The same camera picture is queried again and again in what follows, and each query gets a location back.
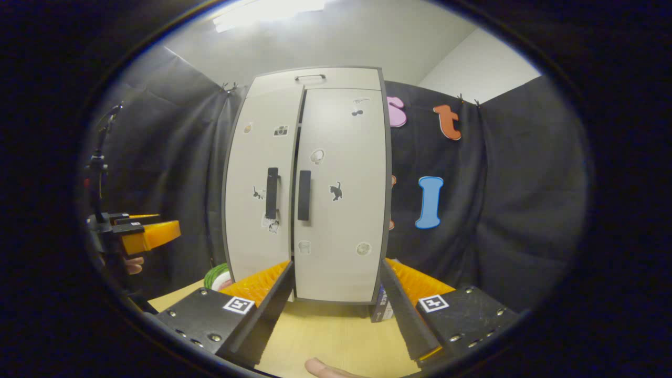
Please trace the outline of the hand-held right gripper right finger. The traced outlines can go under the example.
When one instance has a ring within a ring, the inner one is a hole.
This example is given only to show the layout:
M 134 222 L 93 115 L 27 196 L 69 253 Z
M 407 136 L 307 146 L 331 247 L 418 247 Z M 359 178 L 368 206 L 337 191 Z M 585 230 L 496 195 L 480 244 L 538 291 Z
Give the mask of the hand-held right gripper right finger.
M 384 260 L 380 279 L 409 356 L 420 368 L 466 358 L 520 318 L 475 286 L 455 289 L 400 261 Z

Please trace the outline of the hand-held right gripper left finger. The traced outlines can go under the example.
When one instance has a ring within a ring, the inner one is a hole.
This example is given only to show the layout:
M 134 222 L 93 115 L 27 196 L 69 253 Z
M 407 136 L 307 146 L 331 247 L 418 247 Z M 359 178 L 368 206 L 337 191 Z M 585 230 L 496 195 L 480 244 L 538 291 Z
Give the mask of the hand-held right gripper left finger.
M 199 350 L 254 368 L 295 286 L 287 260 L 222 290 L 201 287 L 156 318 Z

